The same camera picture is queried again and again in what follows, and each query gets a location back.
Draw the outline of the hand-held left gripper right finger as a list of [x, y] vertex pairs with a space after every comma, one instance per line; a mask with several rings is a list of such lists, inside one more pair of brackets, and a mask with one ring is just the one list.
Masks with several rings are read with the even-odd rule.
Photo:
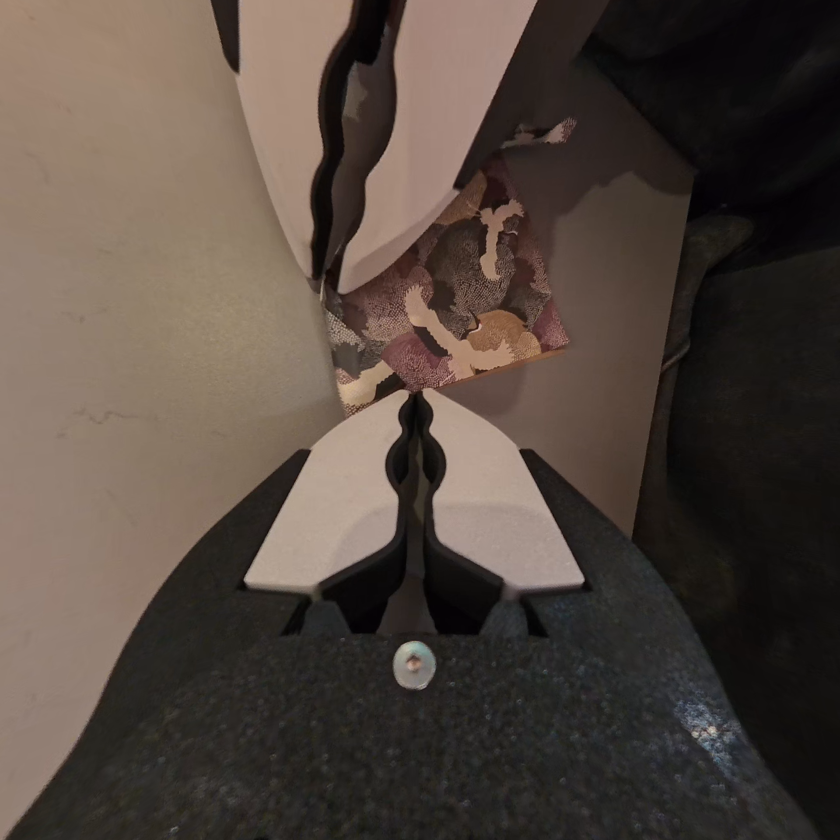
[[520, 447], [439, 392], [422, 393], [423, 591], [436, 630], [478, 635], [493, 610], [585, 588]]

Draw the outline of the bird patterned origami paper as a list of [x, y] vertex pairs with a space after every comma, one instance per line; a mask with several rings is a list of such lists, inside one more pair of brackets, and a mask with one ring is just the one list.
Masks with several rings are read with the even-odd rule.
[[502, 152], [567, 142], [577, 119], [521, 122], [378, 276], [318, 291], [339, 401], [351, 417], [394, 392], [438, 389], [562, 351], [569, 337], [532, 220]]

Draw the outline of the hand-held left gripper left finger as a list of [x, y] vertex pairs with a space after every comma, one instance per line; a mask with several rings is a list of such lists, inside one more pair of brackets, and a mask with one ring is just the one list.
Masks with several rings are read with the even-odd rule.
[[416, 403], [395, 392], [352, 415], [308, 452], [245, 574], [251, 591], [334, 602], [372, 633], [404, 580]]

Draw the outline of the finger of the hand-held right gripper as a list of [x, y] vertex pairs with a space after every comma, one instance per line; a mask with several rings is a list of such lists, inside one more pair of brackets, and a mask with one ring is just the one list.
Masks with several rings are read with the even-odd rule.
[[461, 167], [535, 5], [405, 2], [394, 48], [392, 134], [366, 178], [338, 293], [379, 276], [454, 200]]
[[388, 16], [388, 2], [238, 2], [245, 120], [280, 226], [309, 279], [327, 267], [350, 71], [378, 56]]

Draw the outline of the person's dark sweater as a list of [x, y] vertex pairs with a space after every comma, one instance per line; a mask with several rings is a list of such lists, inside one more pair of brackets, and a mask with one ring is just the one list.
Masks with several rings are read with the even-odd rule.
[[838, 1], [615, 1], [589, 60], [696, 173], [698, 210], [838, 170]]

